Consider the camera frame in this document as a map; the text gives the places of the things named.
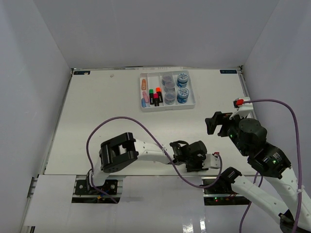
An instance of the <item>black label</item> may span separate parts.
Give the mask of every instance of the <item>black label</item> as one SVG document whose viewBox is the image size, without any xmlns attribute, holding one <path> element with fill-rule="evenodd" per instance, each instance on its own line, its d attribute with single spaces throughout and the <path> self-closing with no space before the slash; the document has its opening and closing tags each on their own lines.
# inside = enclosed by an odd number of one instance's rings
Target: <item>black label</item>
<svg viewBox="0 0 311 233">
<path fill-rule="evenodd" d="M 88 75 L 91 71 L 75 71 L 73 75 Z"/>
<path fill-rule="evenodd" d="M 221 69 L 221 74 L 237 74 L 237 71 L 235 69 Z"/>
</svg>

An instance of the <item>pink object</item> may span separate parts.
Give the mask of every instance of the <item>pink object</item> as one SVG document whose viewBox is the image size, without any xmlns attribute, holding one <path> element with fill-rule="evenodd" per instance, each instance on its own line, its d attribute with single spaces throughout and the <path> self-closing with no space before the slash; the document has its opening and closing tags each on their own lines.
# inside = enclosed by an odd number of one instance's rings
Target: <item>pink object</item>
<svg viewBox="0 0 311 233">
<path fill-rule="evenodd" d="M 145 102 L 149 103 L 149 99 L 148 99 L 147 93 L 145 91 L 142 92 L 142 96 L 144 97 Z"/>
</svg>

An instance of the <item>white table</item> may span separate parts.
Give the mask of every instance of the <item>white table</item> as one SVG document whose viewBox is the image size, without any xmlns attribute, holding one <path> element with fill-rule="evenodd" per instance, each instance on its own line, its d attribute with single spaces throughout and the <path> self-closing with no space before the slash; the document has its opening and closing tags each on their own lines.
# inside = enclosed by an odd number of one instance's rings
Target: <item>white table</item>
<svg viewBox="0 0 311 233">
<path fill-rule="evenodd" d="M 165 70 L 181 70 L 168 67 Z M 235 167 L 244 175 L 254 175 L 229 138 L 208 135 L 205 118 L 214 112 L 233 112 L 232 101 L 244 96 L 238 74 L 221 74 L 219 70 L 188 69 L 196 98 L 194 109 L 168 110 L 144 113 L 140 109 L 140 73 L 159 72 L 158 69 L 91 70 L 89 75 L 73 75 L 63 107 L 45 174 L 85 175 L 90 169 L 86 156 L 86 140 L 93 129 L 103 121 L 116 116 L 133 117 L 144 124 L 162 143 L 176 140 L 189 143 L 202 140 L 208 152 L 219 151 L 224 169 Z M 153 142 L 137 124 L 128 120 L 115 120 L 104 125 L 90 142 L 94 163 L 100 144 L 124 132 L 134 138 Z M 179 166 L 187 174 L 185 166 Z M 218 170 L 188 173 L 187 175 L 214 176 Z M 135 161 L 114 175 L 176 175 L 171 165 L 149 161 Z"/>
</svg>

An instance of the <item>white tray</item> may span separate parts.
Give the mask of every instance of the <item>white tray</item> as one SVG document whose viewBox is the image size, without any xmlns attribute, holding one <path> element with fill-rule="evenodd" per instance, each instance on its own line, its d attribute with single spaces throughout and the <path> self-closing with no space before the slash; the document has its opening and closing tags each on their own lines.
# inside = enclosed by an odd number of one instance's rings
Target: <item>white tray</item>
<svg viewBox="0 0 311 233">
<path fill-rule="evenodd" d="M 186 88 L 189 90 L 189 97 L 188 101 L 186 103 L 179 103 L 177 101 L 177 96 L 175 97 L 175 102 L 172 105 L 168 105 L 165 103 L 165 90 L 164 90 L 164 85 L 162 84 L 162 76 L 165 74 L 170 74 L 173 76 L 173 81 L 175 83 L 175 92 L 177 94 L 177 91 L 179 87 L 177 86 L 177 76 L 180 73 L 186 73 L 188 74 L 188 83 Z M 163 96 L 163 103 L 160 103 L 159 106 L 155 107 L 154 104 L 150 105 L 150 103 L 146 104 L 146 107 L 143 108 L 141 106 L 141 99 L 143 98 L 142 92 L 143 90 L 141 89 L 141 83 L 142 80 L 146 80 L 146 93 L 149 97 L 149 89 L 153 89 L 154 93 L 156 92 L 156 88 L 160 87 L 162 91 L 162 96 Z M 194 108 L 195 106 L 195 99 L 194 99 L 194 94 L 193 94 L 193 88 L 191 84 L 191 77 L 190 74 L 187 70 L 177 70 L 177 71 L 169 71 L 169 72 L 156 72 L 156 73 L 141 73 L 140 78 L 139 78 L 139 89 L 140 89 L 140 100 L 139 104 L 141 107 L 141 110 L 143 112 L 155 112 L 155 111 L 164 111 L 164 110 L 178 110 L 178 109 L 190 109 Z"/>
</svg>

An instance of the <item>gray wall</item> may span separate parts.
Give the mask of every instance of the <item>gray wall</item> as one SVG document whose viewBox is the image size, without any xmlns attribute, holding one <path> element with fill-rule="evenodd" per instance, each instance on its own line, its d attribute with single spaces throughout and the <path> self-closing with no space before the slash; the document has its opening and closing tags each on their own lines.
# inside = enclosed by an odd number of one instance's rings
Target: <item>gray wall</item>
<svg viewBox="0 0 311 233">
<path fill-rule="evenodd" d="M 311 1 L 281 0 L 245 64 L 251 98 L 274 98 L 294 109 L 300 129 L 303 183 L 311 192 Z M 294 124 L 275 103 L 255 104 L 269 140 L 289 157 L 297 173 Z"/>
<path fill-rule="evenodd" d="M 17 233 L 70 69 L 32 0 L 0 0 L 0 231 Z"/>
<path fill-rule="evenodd" d="M 236 67 L 279 0 L 34 0 L 70 67 Z"/>
</svg>

